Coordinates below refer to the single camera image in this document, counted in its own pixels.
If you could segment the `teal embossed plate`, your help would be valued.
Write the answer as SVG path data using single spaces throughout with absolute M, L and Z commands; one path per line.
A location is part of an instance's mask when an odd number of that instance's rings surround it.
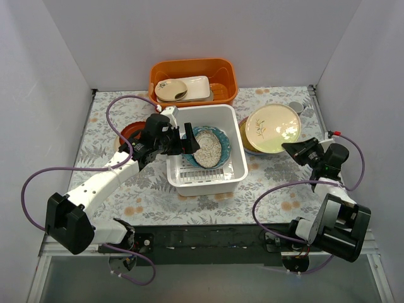
M 198 135 L 198 133 L 200 133 L 201 131 L 211 131 L 212 133 L 214 133 L 217 138 L 219 139 L 221 146 L 222 146 L 222 154 L 221 154 L 221 158 L 220 161 L 217 163 L 216 166 L 209 168 L 209 169 L 217 169 L 222 167 L 230 158 L 230 152 L 231 152 L 231 144 L 230 141 L 227 137 L 227 135 L 220 129 L 213 127 L 213 126 L 200 126 L 200 127 L 195 127 L 193 128 L 193 133 L 194 136 L 196 138 L 196 136 Z M 200 166 L 194 159 L 193 154 L 192 155 L 183 155 L 182 156 L 183 159 L 185 159 L 189 164 L 191 164 L 193 167 L 199 167 L 202 169 L 206 169 L 202 166 Z

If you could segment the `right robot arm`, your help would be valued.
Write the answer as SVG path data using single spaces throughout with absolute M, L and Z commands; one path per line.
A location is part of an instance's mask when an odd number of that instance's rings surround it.
M 314 220 L 296 219 L 296 229 L 285 236 L 286 245 L 300 251 L 309 244 L 354 262 L 362 250 L 371 211 L 348 195 L 340 177 L 349 150 L 334 142 L 324 148 L 316 138 L 282 147 L 297 164 L 311 169 L 312 191 L 323 200 Z

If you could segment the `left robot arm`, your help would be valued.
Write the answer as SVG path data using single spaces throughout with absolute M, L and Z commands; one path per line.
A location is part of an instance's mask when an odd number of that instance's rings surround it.
M 53 194 L 47 202 L 45 232 L 74 255 L 92 244 L 113 244 L 126 253 L 133 248 L 135 229 L 124 220 L 93 221 L 95 210 L 126 180 L 138 174 L 157 155 L 193 154 L 199 144 L 191 123 L 179 127 L 162 114 L 152 114 L 143 129 L 124 140 L 102 171 L 64 195 Z

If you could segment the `cream plate with sprig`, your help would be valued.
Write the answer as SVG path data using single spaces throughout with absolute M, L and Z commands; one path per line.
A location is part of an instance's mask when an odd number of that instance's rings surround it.
M 284 151 L 283 143 L 299 139 L 299 115 L 289 106 L 268 104 L 255 110 L 245 123 L 245 134 L 251 146 L 261 153 L 276 154 Z

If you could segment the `speckled beige plate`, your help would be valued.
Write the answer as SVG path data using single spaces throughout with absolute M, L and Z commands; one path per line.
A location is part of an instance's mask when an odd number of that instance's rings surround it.
M 217 165 L 222 154 L 222 146 L 217 136 L 211 131 L 201 131 L 196 136 L 200 149 L 193 153 L 195 161 L 209 169 Z

